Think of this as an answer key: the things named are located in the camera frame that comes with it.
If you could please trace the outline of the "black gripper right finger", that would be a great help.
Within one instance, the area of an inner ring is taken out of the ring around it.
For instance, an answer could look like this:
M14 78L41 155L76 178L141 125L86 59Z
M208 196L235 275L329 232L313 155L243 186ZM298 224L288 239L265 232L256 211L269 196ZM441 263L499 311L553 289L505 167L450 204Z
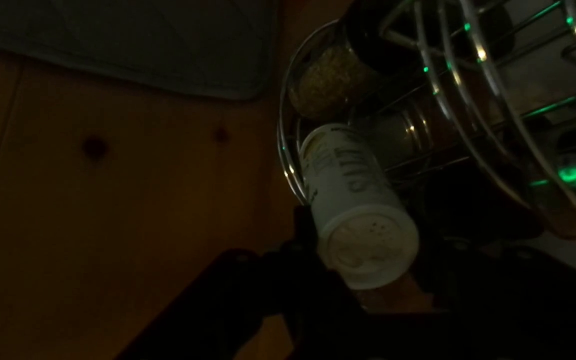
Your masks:
M468 360L576 360L573 267L526 246L487 256L453 244L438 244L429 267Z

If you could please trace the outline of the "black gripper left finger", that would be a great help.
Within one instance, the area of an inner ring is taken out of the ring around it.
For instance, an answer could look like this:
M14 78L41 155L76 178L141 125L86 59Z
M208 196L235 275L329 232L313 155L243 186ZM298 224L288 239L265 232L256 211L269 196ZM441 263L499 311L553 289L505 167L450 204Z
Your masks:
M181 289L115 360L233 360L267 315L295 339L289 360L354 360L356 302L318 256L229 249Z

